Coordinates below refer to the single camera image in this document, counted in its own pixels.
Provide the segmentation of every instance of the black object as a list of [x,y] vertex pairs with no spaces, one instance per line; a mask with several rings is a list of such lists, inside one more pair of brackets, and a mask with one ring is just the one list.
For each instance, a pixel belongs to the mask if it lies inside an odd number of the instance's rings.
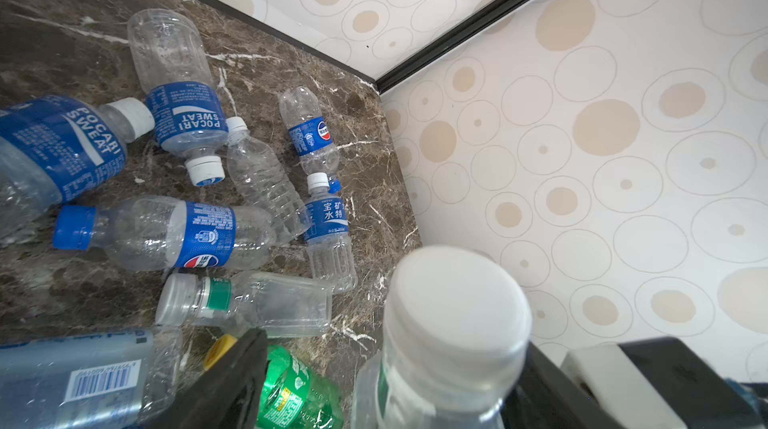
[[266,379],[266,332],[250,329],[144,429],[253,429]]
[[688,427],[763,426],[752,406],[683,341],[658,338],[619,347]]
[[502,420],[514,429],[624,429],[533,344],[519,384],[504,401]]

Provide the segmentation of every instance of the pepsi logo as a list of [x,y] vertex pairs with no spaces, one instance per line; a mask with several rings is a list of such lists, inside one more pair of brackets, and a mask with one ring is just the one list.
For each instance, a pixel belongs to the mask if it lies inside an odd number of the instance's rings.
[[184,267],[194,269],[198,267],[211,267],[219,264],[219,258],[213,254],[196,255],[189,261],[184,262]]

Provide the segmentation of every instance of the yellow bottle cap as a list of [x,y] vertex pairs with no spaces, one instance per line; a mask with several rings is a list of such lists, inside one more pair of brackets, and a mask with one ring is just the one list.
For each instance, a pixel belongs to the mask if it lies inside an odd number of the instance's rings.
[[228,334],[218,338],[216,342],[214,342],[214,345],[208,350],[208,354],[206,354],[205,360],[203,361],[203,368],[207,371],[213,367],[214,364],[216,364],[216,362],[218,362],[218,360],[236,344],[236,342],[237,338]]

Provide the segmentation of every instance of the blue bottle cap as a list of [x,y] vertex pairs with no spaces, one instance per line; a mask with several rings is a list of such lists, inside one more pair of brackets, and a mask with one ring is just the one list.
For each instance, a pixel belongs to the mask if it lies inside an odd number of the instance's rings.
[[53,246],[56,249],[84,251],[91,244],[96,208],[82,205],[65,205],[56,221]]
[[339,192],[341,190],[341,182],[336,177],[334,177],[330,181],[328,181],[328,184],[330,186],[328,188],[328,192],[330,192],[331,194],[336,194],[337,192]]

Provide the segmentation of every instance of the green label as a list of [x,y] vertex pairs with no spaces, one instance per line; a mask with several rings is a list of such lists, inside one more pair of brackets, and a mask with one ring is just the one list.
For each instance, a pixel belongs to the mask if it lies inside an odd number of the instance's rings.
[[232,297],[232,283],[229,279],[210,278],[210,293],[205,307],[213,311],[228,311]]
[[285,383],[277,399],[259,411],[259,427],[285,429],[290,426],[310,395],[310,380],[310,371],[306,365],[291,357],[291,366],[286,370]]

